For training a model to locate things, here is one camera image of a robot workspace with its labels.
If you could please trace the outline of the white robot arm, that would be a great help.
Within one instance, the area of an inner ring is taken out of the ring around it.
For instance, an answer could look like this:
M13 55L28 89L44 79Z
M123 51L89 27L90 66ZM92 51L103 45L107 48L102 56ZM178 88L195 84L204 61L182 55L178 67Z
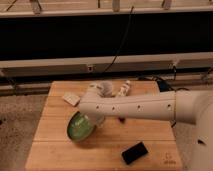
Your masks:
M195 124L196 139L188 171L213 171L213 91L167 91L106 98L89 87L78 109L93 124L102 116L175 120Z

